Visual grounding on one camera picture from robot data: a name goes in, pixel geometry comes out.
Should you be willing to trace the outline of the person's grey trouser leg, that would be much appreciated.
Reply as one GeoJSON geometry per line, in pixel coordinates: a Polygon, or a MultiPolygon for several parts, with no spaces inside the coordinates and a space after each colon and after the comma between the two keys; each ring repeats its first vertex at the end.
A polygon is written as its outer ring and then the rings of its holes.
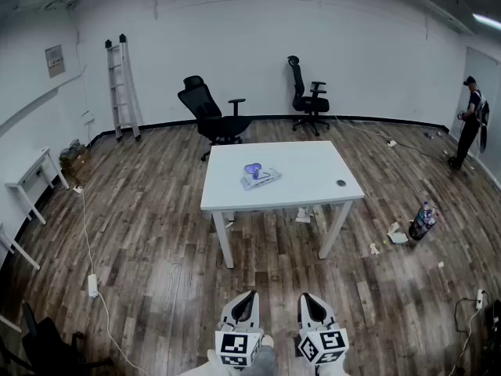
{"type": "Polygon", "coordinates": [[[266,334],[261,340],[261,348],[250,367],[238,371],[236,376],[276,376],[277,362],[274,341],[266,334]]]}

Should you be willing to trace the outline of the black armless swivel chair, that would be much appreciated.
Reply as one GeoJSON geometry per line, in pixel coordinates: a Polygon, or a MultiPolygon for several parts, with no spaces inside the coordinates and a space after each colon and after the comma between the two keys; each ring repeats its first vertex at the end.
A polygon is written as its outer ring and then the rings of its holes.
{"type": "Polygon", "coordinates": [[[71,343],[68,344],[59,335],[51,318],[36,321],[28,302],[23,303],[22,310],[27,325],[27,333],[22,338],[27,360],[24,361],[10,352],[2,338],[0,358],[6,364],[17,363],[32,373],[26,376],[89,376],[91,369],[114,365],[109,357],[97,362],[87,362],[77,347],[77,342],[85,338],[80,331],[72,334],[71,343]]]}

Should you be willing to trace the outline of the black reclined office chair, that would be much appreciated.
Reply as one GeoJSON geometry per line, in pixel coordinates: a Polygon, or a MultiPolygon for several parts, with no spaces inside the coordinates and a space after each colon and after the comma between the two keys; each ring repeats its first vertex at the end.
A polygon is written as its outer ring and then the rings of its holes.
{"type": "Polygon", "coordinates": [[[251,124],[251,117],[239,116],[238,107],[245,99],[231,99],[233,115],[223,116],[209,88],[199,75],[183,80],[178,98],[196,118],[197,131],[210,140],[210,146],[242,143],[240,134],[251,124]]]}

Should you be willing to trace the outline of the white narrow side table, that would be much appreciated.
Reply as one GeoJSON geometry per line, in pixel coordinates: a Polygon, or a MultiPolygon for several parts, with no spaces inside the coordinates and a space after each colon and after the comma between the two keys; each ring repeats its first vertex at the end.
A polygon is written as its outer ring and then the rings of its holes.
{"type": "Polygon", "coordinates": [[[40,265],[29,256],[25,250],[4,231],[3,224],[0,222],[0,243],[2,243],[8,252],[14,254],[14,251],[19,252],[36,270],[40,270],[40,265]]]}

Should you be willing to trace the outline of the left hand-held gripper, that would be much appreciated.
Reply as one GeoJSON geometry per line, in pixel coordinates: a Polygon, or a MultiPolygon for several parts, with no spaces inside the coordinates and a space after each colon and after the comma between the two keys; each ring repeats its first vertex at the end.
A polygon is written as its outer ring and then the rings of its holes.
{"type": "MultiPolygon", "coordinates": [[[[227,303],[221,314],[224,324],[260,325],[260,299],[256,291],[247,291],[227,303]]],[[[250,367],[258,354],[263,330],[223,329],[215,332],[215,351],[227,367],[250,367]]]]}

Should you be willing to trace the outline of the cardboard box with clutter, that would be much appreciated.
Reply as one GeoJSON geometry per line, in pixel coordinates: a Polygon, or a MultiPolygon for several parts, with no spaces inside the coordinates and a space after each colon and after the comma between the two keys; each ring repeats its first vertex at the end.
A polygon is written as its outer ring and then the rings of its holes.
{"type": "Polygon", "coordinates": [[[59,164],[67,171],[78,172],[87,161],[88,149],[79,139],[74,139],[59,155],[59,164]]]}

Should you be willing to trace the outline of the person's left forearm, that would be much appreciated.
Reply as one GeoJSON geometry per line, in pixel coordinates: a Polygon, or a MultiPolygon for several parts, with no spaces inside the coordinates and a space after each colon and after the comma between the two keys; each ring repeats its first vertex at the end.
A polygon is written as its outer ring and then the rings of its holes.
{"type": "Polygon", "coordinates": [[[238,376],[233,368],[222,363],[215,350],[209,349],[207,358],[210,368],[207,371],[208,376],[238,376]]]}

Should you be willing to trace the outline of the grey wall notice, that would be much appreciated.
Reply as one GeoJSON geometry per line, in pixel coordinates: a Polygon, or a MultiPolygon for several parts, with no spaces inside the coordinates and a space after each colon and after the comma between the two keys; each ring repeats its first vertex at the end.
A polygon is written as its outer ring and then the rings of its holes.
{"type": "Polygon", "coordinates": [[[46,64],[50,78],[65,72],[62,45],[56,45],[45,50],[46,64]]]}

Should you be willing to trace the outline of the black bag of bottles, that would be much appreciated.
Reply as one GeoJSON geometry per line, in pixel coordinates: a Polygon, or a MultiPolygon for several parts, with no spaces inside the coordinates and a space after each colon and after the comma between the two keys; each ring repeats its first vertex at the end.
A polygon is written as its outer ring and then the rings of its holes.
{"type": "Polygon", "coordinates": [[[427,232],[434,226],[439,217],[438,208],[431,207],[428,201],[425,201],[414,220],[409,226],[409,236],[413,240],[421,240],[427,232]]]}

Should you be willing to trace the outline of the black slim headrest office chair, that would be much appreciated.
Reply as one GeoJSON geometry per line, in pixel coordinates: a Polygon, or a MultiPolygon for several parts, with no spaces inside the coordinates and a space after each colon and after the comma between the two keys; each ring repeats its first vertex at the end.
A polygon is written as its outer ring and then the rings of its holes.
{"type": "Polygon", "coordinates": [[[305,116],[293,123],[292,130],[295,132],[299,125],[308,124],[312,127],[315,136],[319,136],[319,131],[315,126],[316,124],[325,125],[327,130],[330,129],[330,125],[321,120],[319,116],[321,113],[327,113],[330,110],[328,99],[320,97],[321,94],[326,93],[325,90],[320,88],[326,85],[326,83],[322,81],[313,81],[312,88],[310,89],[312,95],[306,96],[299,58],[297,56],[288,56],[287,61],[294,76],[294,98],[292,106],[296,111],[305,113],[305,116]]]}

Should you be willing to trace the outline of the crumpled white paper scrap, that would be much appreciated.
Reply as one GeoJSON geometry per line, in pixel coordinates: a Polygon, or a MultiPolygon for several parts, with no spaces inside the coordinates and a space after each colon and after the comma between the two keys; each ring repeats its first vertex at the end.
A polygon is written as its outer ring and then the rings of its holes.
{"type": "Polygon", "coordinates": [[[408,241],[408,237],[400,231],[400,225],[397,222],[390,225],[387,235],[393,244],[404,244],[408,241]]]}

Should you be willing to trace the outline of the aluminium ladder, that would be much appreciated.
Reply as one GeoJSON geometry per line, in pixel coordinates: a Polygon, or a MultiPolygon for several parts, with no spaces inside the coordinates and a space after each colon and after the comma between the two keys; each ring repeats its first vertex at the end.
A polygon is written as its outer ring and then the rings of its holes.
{"type": "Polygon", "coordinates": [[[136,117],[132,72],[128,59],[128,39],[120,34],[118,43],[110,39],[105,41],[107,73],[110,90],[110,106],[116,140],[122,140],[124,129],[130,129],[136,141],[141,139],[141,132],[136,117]]]}

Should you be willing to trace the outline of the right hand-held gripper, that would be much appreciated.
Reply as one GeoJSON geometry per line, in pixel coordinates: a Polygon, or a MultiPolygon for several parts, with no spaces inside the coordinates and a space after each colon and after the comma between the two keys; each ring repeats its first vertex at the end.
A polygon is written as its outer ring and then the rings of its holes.
{"type": "MultiPolygon", "coordinates": [[[[311,324],[328,326],[334,324],[335,313],[321,298],[303,293],[299,298],[299,323],[301,327],[311,324]]],[[[301,328],[298,349],[311,365],[323,365],[338,361],[349,348],[348,333],[345,328],[313,330],[301,328]]]]}

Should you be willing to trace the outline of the clear plastic packet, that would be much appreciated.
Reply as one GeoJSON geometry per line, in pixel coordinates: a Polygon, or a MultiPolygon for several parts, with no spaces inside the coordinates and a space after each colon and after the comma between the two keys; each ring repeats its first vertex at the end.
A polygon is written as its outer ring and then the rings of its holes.
{"type": "Polygon", "coordinates": [[[260,186],[272,183],[282,176],[274,168],[264,167],[260,163],[246,164],[243,167],[243,176],[240,179],[245,190],[252,190],[260,186]]]}

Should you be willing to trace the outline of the ceiling strip light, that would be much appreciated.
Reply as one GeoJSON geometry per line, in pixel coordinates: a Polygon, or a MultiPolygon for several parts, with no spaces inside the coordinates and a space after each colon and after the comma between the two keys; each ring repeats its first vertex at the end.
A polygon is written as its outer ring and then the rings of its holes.
{"type": "Polygon", "coordinates": [[[501,31],[501,21],[491,19],[487,16],[482,16],[480,14],[474,13],[473,14],[474,19],[485,26],[493,27],[497,30],[501,31]]]}

